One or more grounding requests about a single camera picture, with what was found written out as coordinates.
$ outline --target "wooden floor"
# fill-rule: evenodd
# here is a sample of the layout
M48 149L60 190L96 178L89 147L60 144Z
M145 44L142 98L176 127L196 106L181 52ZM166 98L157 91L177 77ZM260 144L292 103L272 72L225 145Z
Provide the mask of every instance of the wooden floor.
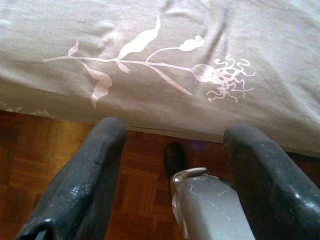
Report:
M93 126L0 111L0 240L11 240L50 180ZM222 144L127 132L107 240L182 240L163 166L169 143L181 143L190 167L231 181ZM319 166L297 161L319 184Z

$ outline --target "bed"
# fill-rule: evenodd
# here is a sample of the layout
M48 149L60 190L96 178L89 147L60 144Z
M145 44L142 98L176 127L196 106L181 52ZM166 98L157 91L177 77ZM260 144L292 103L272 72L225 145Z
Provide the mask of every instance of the bed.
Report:
M320 156L317 0L2 0L0 109Z

